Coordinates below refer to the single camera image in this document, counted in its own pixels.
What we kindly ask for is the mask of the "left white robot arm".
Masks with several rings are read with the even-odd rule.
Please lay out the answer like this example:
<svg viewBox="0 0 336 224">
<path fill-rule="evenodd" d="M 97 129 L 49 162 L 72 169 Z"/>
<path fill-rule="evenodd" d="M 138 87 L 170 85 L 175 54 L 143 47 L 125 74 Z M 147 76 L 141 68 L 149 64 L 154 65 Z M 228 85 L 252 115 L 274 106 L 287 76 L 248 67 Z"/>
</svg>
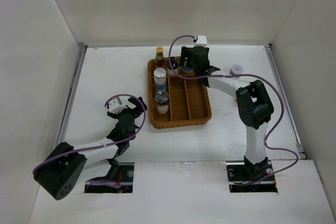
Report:
<svg viewBox="0 0 336 224">
<path fill-rule="evenodd" d="M 142 129 L 135 121 L 146 117 L 147 106 L 142 97 L 125 97 L 132 106 L 122 104 L 119 95 L 104 105 L 107 115 L 117 121 L 105 138 L 78 147 L 61 142 L 34 168 L 34 180 L 55 200 L 65 198 L 80 183 L 84 183 L 86 193 L 120 193 L 130 188 L 133 178 L 116 159 Z"/>
</svg>

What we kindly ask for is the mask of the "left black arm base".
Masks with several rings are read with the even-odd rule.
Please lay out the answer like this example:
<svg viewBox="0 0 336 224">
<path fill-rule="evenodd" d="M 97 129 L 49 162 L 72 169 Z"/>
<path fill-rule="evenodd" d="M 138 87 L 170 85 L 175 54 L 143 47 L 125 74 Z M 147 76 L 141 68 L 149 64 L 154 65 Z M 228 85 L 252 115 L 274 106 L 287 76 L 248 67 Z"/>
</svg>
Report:
<svg viewBox="0 0 336 224">
<path fill-rule="evenodd" d="M 86 182 L 86 194 L 129 194 L 133 192 L 134 162 L 120 163 L 109 159 L 110 169 L 106 175 Z"/>
</svg>

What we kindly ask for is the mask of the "red sauce bottle yellow cap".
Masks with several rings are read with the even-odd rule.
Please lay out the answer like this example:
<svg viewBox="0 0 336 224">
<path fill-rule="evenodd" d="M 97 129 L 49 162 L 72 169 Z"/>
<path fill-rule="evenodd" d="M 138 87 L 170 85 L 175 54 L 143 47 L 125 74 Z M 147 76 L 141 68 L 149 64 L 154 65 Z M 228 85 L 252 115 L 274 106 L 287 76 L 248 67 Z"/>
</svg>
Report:
<svg viewBox="0 0 336 224">
<path fill-rule="evenodd" d="M 154 59 L 155 68 L 166 68 L 166 63 L 163 54 L 163 47 L 159 46 L 156 48 L 156 55 Z"/>
</svg>

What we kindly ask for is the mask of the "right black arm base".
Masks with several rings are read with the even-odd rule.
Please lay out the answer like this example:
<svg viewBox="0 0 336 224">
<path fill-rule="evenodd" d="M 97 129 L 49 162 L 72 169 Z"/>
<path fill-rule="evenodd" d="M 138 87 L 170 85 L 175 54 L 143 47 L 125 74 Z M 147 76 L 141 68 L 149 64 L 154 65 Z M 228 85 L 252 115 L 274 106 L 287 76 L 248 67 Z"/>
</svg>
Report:
<svg viewBox="0 0 336 224">
<path fill-rule="evenodd" d="M 266 159 L 252 164 L 244 157 L 243 162 L 226 163 L 229 191 L 231 193 L 277 193 L 273 167 Z"/>
</svg>

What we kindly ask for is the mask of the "white lid spice jar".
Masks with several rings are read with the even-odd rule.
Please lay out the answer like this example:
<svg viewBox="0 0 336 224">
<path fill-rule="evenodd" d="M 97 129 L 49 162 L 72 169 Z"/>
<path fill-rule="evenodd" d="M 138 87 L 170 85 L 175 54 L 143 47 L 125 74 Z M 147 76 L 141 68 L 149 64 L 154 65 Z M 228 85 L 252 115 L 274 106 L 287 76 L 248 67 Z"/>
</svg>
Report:
<svg viewBox="0 0 336 224">
<path fill-rule="evenodd" d="M 175 75 L 179 71 L 179 61 L 176 57 L 170 57 L 166 61 L 167 70 L 166 73 L 168 76 Z"/>
<path fill-rule="evenodd" d="M 238 64 L 232 65 L 230 68 L 230 74 L 235 76 L 243 74 L 243 71 L 244 71 L 243 67 Z"/>
</svg>

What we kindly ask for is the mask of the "blue label bead jar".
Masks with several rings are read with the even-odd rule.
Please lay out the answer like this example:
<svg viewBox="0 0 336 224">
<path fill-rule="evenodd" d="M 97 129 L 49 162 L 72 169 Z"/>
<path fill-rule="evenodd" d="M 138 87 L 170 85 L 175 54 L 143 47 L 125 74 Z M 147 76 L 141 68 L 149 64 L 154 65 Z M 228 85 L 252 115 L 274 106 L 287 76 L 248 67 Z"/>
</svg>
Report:
<svg viewBox="0 0 336 224">
<path fill-rule="evenodd" d="M 181 59 L 181 66 L 182 66 L 182 72 L 184 74 L 192 74 L 193 69 L 187 66 L 187 60 L 186 59 Z"/>
<path fill-rule="evenodd" d="M 154 87 L 156 92 L 166 90 L 166 70 L 164 68 L 156 68 L 153 72 Z"/>
</svg>

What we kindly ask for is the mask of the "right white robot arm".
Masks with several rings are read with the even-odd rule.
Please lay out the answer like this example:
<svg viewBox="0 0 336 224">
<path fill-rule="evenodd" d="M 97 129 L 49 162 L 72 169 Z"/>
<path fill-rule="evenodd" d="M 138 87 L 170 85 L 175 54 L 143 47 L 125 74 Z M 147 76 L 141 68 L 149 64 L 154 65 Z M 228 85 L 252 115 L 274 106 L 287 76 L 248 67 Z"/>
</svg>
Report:
<svg viewBox="0 0 336 224">
<path fill-rule="evenodd" d="M 208 53 L 207 47 L 183 46 L 180 63 L 183 67 L 193 69 L 198 81 L 204 86 L 236 99 L 239 118 L 246 127 L 247 137 L 243 172 L 249 180 L 257 179 L 268 165 L 264 139 L 274 106 L 263 82 L 246 82 L 233 76 L 227 77 L 220 68 L 210 65 Z"/>
</svg>

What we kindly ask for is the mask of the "black top salt grinder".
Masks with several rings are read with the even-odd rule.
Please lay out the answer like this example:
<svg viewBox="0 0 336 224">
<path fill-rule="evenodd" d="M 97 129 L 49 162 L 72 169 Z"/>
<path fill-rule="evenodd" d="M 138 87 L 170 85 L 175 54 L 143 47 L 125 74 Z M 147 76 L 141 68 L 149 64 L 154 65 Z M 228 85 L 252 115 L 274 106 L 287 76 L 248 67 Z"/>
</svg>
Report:
<svg viewBox="0 0 336 224">
<path fill-rule="evenodd" d="M 158 91 L 155 94 L 156 109 L 159 114 L 166 114 L 169 110 L 169 94 L 166 91 Z"/>
</svg>

